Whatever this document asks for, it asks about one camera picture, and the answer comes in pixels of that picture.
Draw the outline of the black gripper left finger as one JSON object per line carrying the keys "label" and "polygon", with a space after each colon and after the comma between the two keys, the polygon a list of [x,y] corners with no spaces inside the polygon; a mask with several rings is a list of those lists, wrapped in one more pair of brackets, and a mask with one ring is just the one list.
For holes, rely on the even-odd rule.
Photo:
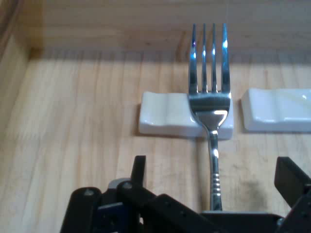
{"label": "black gripper left finger", "polygon": [[144,188],[146,157],[136,156],[130,178],[113,180],[103,193],[75,190],[62,233],[217,233],[211,221],[172,197]]}

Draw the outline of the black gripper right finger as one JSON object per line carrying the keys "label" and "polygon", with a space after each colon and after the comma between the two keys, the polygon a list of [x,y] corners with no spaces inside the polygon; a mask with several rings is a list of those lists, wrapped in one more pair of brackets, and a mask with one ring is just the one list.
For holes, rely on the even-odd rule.
{"label": "black gripper right finger", "polygon": [[311,178],[289,157],[278,157],[274,184],[289,213],[278,226],[278,233],[311,231]]}

